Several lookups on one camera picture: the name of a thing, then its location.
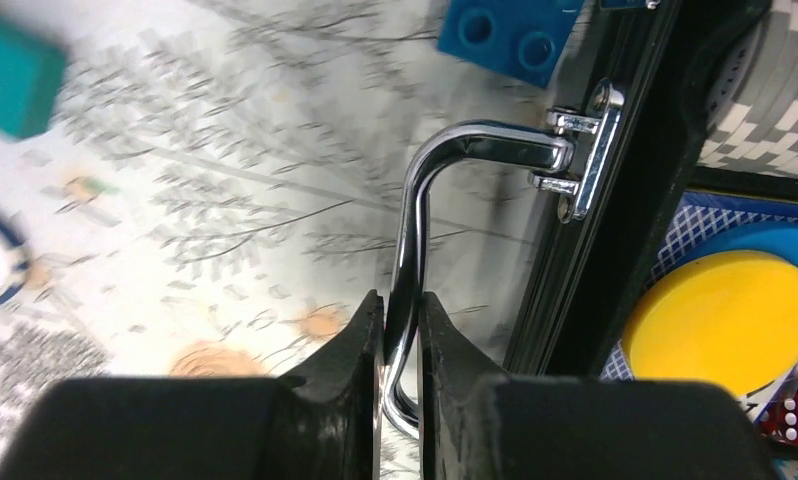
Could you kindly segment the blue small blind button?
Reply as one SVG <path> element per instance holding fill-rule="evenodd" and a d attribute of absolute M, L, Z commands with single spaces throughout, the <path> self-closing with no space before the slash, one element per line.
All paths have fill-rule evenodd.
<path fill-rule="evenodd" d="M 734 250 L 765 252 L 798 267 L 798 225 L 763 221 L 736 226 L 694 247 L 682 257 L 678 265 L 707 255 Z"/>

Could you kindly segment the black poker case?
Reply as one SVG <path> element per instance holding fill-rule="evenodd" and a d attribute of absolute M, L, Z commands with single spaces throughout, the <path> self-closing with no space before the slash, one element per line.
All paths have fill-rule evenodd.
<path fill-rule="evenodd" d="M 798 1 L 673 1 L 616 14 L 605 51 L 629 89 L 603 126 L 587 217 L 554 228 L 507 356 L 595 374 L 688 189 L 798 204 Z"/>

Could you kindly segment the yellow round button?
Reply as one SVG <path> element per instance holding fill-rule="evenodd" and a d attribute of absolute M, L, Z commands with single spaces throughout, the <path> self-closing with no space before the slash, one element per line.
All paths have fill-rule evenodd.
<path fill-rule="evenodd" d="M 682 265 L 639 299 L 621 349 L 638 379 L 751 393 L 798 362 L 798 267 L 752 250 Z"/>

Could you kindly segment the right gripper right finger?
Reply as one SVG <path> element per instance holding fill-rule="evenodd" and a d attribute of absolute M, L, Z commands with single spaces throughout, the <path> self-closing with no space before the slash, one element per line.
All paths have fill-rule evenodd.
<path fill-rule="evenodd" d="M 452 323 L 419 315 L 425 479 L 773 479 L 768 450 L 723 389 L 680 381 L 512 375 Z"/>

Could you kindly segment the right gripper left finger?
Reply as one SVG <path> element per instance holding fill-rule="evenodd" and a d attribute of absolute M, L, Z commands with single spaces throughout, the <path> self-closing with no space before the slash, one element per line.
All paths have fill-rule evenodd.
<path fill-rule="evenodd" d="M 275 377 L 68 379 L 35 403 L 0 479 L 374 479 L 384 302 Z"/>

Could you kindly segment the teal rectangular block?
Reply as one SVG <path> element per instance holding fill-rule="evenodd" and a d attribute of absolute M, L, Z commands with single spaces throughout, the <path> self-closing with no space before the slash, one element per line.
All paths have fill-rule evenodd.
<path fill-rule="evenodd" d="M 66 67 L 58 45 L 0 16 L 0 132 L 15 139 L 46 132 Z"/>

